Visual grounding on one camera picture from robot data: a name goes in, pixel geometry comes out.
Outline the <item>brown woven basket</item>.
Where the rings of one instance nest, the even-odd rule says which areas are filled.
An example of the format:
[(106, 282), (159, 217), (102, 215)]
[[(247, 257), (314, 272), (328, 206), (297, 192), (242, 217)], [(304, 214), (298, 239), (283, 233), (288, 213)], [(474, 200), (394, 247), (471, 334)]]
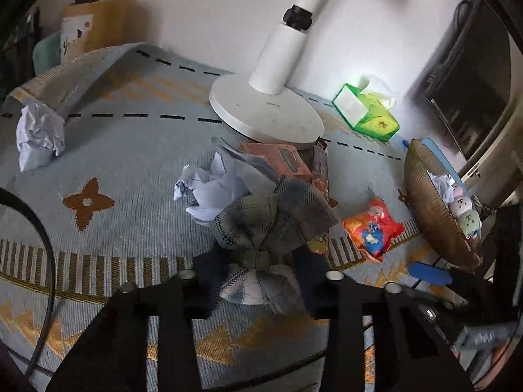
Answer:
[(411, 213), (418, 227), (432, 249), (454, 266), (472, 272), (480, 266), (481, 241), (468, 241), (448, 205), (442, 201), (426, 175), (413, 181), (405, 190)]

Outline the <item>red orange snack bag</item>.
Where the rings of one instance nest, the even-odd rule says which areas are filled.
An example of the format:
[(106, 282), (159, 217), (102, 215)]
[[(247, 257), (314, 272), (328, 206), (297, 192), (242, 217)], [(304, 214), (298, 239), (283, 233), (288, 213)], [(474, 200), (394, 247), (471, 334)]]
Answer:
[(392, 241), (398, 238), (404, 227), (391, 216), (385, 202), (375, 196), (366, 211), (341, 222), (353, 245), (371, 261), (382, 262)]

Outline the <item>grey plaid bow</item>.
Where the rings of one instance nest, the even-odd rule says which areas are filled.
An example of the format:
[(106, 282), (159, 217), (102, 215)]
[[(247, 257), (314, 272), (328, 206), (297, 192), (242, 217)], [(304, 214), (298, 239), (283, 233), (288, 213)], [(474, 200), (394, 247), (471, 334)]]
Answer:
[(329, 232), (338, 222), (312, 184), (282, 178), (273, 192), (237, 199), (211, 222), (229, 270), (220, 298), (235, 304), (266, 305), (275, 314), (303, 307), (293, 252)]

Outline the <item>small round plush toys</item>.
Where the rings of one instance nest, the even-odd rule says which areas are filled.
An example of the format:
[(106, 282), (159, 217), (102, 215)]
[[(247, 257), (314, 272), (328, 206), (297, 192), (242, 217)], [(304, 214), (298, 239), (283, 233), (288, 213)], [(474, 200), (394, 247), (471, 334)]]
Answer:
[(452, 216), (456, 219), (467, 240), (477, 238), (481, 232), (481, 219), (469, 196), (457, 184), (452, 185), (453, 200), (448, 204)]

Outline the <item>paper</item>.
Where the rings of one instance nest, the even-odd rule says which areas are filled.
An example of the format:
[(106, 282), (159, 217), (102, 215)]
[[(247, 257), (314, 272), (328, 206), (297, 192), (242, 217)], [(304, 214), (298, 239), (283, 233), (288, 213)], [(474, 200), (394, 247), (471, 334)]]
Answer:
[(20, 172), (46, 166), (66, 148), (65, 120), (44, 105), (24, 106), (16, 127), (16, 145)]
[(273, 192), (278, 182), (277, 171), (264, 158), (245, 153), (219, 136), (212, 143), (210, 168), (187, 165), (174, 185), (174, 200), (193, 197), (186, 212), (202, 226), (241, 197)]
[(454, 179), (449, 174), (435, 175), (427, 171), (438, 195), (445, 204), (451, 204), (454, 201)]

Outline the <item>crumpled paper by box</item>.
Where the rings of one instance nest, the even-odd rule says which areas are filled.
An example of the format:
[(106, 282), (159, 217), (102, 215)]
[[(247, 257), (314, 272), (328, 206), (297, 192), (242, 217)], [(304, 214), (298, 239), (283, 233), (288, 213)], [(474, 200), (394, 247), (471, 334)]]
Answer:
[(174, 200), (193, 197), (186, 212), (202, 226), (241, 197), (273, 192), (278, 182), (277, 171), (264, 158), (245, 153), (219, 136), (212, 143), (210, 168), (187, 165), (174, 185)]

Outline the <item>patterned blue blanket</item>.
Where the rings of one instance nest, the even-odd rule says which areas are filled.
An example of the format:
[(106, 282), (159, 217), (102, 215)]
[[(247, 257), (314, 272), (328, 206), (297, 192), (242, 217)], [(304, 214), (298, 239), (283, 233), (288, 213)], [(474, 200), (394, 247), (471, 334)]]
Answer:
[[(214, 113), (210, 87), (225, 71), (139, 45), (112, 65), (72, 108), (66, 120), (66, 149), (47, 166), (20, 172), (15, 130), (21, 104), (1, 104), (1, 188), (26, 202), (51, 238), (57, 264), (56, 320), (32, 375), (44, 390), (53, 372), (103, 304), (125, 281), (156, 285), (209, 251), (214, 242), (208, 218), (225, 206), (204, 209), (192, 191), (174, 200), (185, 166), (211, 171), (215, 142), (238, 148), (247, 142)], [(340, 220), (364, 211), (369, 188), (380, 196), (404, 232), (382, 264), (366, 261), (341, 226), (330, 232), (328, 260), (355, 281), (383, 287), (387, 281), (414, 285), (411, 261), (447, 265), (420, 236), (399, 199), (406, 149), (361, 136), (332, 103), (297, 90), (325, 124), (329, 190)], [(114, 205), (92, 211), (94, 188)], [(35, 230), (1, 206), (1, 340), (30, 359), (43, 324), (46, 256)], [(304, 313), (279, 317), (268, 304), (219, 302), (211, 319), (195, 321), (203, 387), (260, 380), (323, 351), (328, 323)], [(18, 357), (22, 368), (26, 363)]]

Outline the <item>red flat box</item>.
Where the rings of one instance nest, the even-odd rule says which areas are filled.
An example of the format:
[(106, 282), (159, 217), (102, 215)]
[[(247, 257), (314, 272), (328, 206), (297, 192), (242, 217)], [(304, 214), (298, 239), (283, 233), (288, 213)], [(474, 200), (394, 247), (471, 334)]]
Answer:
[(242, 142), (239, 149), (264, 158), (280, 176), (293, 177), (306, 182), (312, 181), (312, 173), (293, 145)]

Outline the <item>green tissue pack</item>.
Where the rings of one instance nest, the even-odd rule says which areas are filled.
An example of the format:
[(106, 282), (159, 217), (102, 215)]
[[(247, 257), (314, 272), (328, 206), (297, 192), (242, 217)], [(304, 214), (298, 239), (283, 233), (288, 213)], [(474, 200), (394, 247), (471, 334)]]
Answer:
[(374, 75), (362, 76), (357, 86), (345, 83), (331, 102), (348, 126), (359, 134), (388, 142), (400, 130), (400, 123), (391, 112), (396, 97)]

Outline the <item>white desk lamp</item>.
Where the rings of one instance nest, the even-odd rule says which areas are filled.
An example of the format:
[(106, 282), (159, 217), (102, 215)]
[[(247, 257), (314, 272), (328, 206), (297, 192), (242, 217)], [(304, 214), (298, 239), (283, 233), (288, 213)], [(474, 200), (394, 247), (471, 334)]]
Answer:
[(314, 15), (327, 0), (296, 0), (274, 28), (249, 76), (228, 74), (214, 81), (214, 113), (243, 136), (261, 143), (311, 148), (325, 132), (314, 107), (286, 87), (306, 46)]

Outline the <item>teal small box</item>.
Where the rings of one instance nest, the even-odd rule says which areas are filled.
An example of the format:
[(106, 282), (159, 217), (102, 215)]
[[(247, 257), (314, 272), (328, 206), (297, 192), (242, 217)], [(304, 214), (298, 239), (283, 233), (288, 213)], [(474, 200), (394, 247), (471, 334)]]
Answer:
[(41, 39), (41, 41), (35, 45), (32, 60), (36, 76), (60, 64), (59, 31)]

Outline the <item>yellow pen holder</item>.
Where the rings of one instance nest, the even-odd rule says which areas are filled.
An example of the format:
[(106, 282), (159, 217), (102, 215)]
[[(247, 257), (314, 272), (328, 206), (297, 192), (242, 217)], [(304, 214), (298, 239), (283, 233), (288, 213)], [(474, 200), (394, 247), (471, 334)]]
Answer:
[(63, 11), (60, 62), (127, 41), (131, 0), (75, 0)]

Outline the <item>wall mounted black television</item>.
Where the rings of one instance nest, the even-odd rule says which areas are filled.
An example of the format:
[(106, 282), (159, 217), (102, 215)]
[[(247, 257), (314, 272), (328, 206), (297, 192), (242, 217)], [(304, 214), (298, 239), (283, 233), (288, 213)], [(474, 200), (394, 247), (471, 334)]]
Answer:
[(509, 34), (484, 0), (462, 0), (453, 12), (423, 93), (458, 151), (470, 159), (509, 103)]

